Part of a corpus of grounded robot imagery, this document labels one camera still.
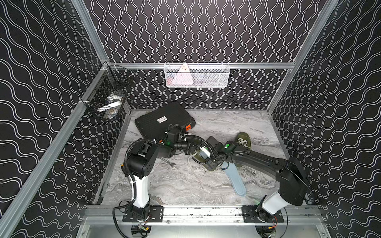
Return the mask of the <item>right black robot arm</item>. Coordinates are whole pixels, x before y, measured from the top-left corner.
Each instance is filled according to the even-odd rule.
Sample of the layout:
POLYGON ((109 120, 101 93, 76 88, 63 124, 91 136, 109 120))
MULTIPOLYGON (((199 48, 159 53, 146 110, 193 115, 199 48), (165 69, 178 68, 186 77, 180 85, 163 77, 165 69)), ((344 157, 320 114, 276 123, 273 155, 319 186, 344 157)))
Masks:
POLYGON ((271 157, 237 142, 221 143, 210 136, 207 148, 213 150, 216 158, 207 165, 215 169, 221 162, 233 162, 260 171, 279 182, 279 189, 270 196, 263 198, 257 208, 257 213, 274 215, 280 209, 288 206, 301 206, 306 196, 307 174, 301 163, 295 158, 281 159, 271 157))

